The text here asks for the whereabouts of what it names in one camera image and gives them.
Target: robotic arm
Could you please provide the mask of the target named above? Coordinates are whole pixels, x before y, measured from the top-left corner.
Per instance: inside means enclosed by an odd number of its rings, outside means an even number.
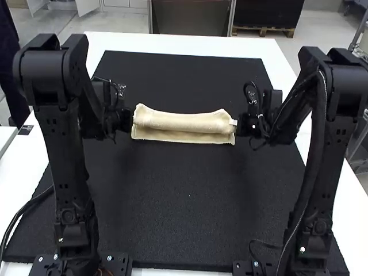
[[[132,112],[124,106],[124,86],[103,79],[90,81],[87,49],[84,35],[72,35],[60,47],[55,35],[41,34],[14,59],[14,76],[34,107],[51,165],[60,275],[70,270],[74,276],[89,276],[101,268],[82,138],[129,133],[132,126]],[[313,111],[312,139],[278,263],[256,266],[256,260],[236,260],[235,276],[317,275],[326,269],[335,193],[348,141],[367,102],[368,68],[344,49],[333,48],[326,56],[318,48],[303,47],[299,58],[301,73],[283,103],[281,91],[259,91],[253,82],[244,85],[248,109],[239,116],[238,136],[263,139],[269,145],[290,144]],[[111,89],[116,92],[113,100]],[[96,92],[103,95],[103,104]],[[127,254],[120,259],[129,275],[132,260]]]

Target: beige towel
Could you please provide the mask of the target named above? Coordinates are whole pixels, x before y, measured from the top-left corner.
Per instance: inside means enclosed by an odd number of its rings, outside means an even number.
[[[235,144],[235,125],[224,109],[211,113],[175,114],[136,106],[132,138],[197,144]]]

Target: black cable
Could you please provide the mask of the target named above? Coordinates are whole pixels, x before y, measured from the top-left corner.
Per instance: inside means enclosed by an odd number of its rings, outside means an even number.
[[[308,201],[309,198],[311,197],[314,184],[317,178],[317,174],[320,168],[320,164],[322,161],[324,135],[325,135],[325,119],[327,110],[327,87],[325,76],[321,71],[318,71],[317,78],[318,83],[316,89],[316,104],[313,107],[314,112],[312,112],[312,136],[310,140],[310,149],[308,153],[308,160],[305,167],[301,191],[299,193],[294,208],[294,220],[291,223],[291,226],[293,224],[295,224],[295,226],[292,228],[293,231],[289,235],[289,238],[287,239],[281,251],[281,255],[277,263],[276,276],[279,273],[281,263],[283,261],[283,258],[285,257],[285,251],[292,244],[291,241],[295,238],[297,230],[300,226],[303,215],[308,206]]]
[[[263,94],[262,92],[259,90],[258,86],[253,82],[246,82],[244,84],[244,93],[247,93],[247,87],[251,86],[255,89],[255,91],[257,92],[257,101],[255,101],[253,104],[254,105],[258,105],[258,126],[259,126],[259,130],[262,134],[262,136],[267,139],[270,137],[270,134],[267,131],[267,124],[265,123],[265,118],[263,116]]]
[[[1,241],[1,246],[0,246],[0,268],[1,268],[1,262],[2,262],[2,258],[5,252],[5,248],[7,245],[7,241],[9,239],[10,233],[12,232],[15,224],[17,223],[18,219],[27,211],[29,211],[31,208],[37,206],[39,203],[41,203],[43,200],[45,200],[48,196],[50,196],[53,193],[53,186],[50,186],[49,188],[47,188],[46,190],[44,190],[42,193],[40,193],[39,195],[33,197],[31,200],[29,200],[25,205],[23,205],[23,207],[21,209],[19,209],[19,211],[14,215],[12,221],[10,222],[10,224],[8,225],[5,234],[2,238]]]

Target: drawer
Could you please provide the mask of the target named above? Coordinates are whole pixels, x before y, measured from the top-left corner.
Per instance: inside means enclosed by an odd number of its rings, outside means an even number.
[[[129,7],[129,0],[103,0],[106,7]]]
[[[148,1],[147,0],[129,0],[131,3],[131,7],[138,7],[138,8],[147,8]]]

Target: black panel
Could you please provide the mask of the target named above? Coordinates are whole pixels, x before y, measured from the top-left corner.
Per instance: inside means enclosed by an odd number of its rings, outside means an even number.
[[[295,28],[304,0],[237,0],[234,25]]]

